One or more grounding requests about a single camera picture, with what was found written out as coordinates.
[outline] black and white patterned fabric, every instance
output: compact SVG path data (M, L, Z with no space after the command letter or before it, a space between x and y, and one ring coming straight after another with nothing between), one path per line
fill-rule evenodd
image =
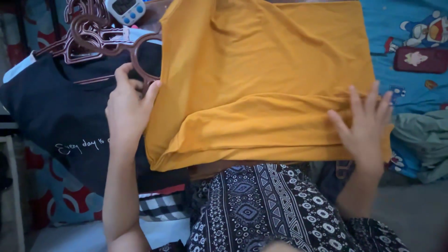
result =
M140 198L140 218L147 222L174 221L190 217L185 191Z
M344 223L308 178L286 165L232 167L193 187L194 252L260 251L282 240L306 252L407 252L385 225Z

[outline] black and white checkered cloth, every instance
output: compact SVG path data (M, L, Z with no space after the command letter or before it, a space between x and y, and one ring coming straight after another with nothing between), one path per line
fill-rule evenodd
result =
M170 195L140 198L140 218L147 222L174 221L189 218L185 191Z

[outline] yellow fabric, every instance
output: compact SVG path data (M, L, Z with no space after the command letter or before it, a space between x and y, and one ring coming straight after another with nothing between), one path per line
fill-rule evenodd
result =
M327 111L350 123L349 85L365 94L374 81L359 2L174 0L161 23L164 85L145 132L152 170L351 159Z

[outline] blue cartoon character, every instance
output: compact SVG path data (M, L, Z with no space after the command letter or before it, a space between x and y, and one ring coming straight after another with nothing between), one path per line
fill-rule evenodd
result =
M390 85L389 90L393 92L392 98L390 101L390 105L396 105L396 100L398 97L405 97L406 96L406 90L404 87Z
M438 10L420 22L404 21L400 24L400 28L410 33L409 39L402 43L403 46L448 48L448 18L441 17ZM384 44L385 52L395 52L399 44L397 39L389 37Z

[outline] hand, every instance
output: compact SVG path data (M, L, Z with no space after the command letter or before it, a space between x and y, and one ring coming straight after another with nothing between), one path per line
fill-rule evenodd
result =
M138 142L145 130L154 106L155 98L161 86L160 81L153 82L146 95L137 90L143 83L128 78L131 63L120 66L115 71L116 88L109 96L106 117L109 124L110 148L119 148L120 152L137 151Z
M378 84L378 81L373 83L364 104L355 87L350 87L353 114L351 129L347 127L338 113L334 110L328 111L330 120L333 122L343 145L354 157L357 167L372 167L372 165L383 167L381 136L392 115L392 107L389 106L392 92L386 92L377 106Z

